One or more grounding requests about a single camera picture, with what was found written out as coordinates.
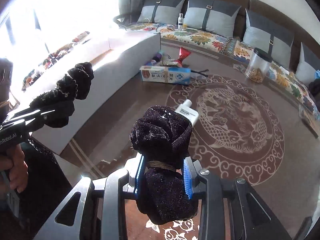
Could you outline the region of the person left hand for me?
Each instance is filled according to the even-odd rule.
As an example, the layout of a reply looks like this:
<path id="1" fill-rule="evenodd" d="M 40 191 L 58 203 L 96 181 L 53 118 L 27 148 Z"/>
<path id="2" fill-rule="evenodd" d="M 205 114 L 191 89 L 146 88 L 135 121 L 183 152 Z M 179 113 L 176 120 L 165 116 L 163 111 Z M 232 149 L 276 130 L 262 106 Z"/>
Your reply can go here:
<path id="1" fill-rule="evenodd" d="M 10 189 L 21 193 L 28 184 L 28 165 L 20 144 L 7 150 L 7 155 L 1 154 L 1 171 L 9 171 Z"/>

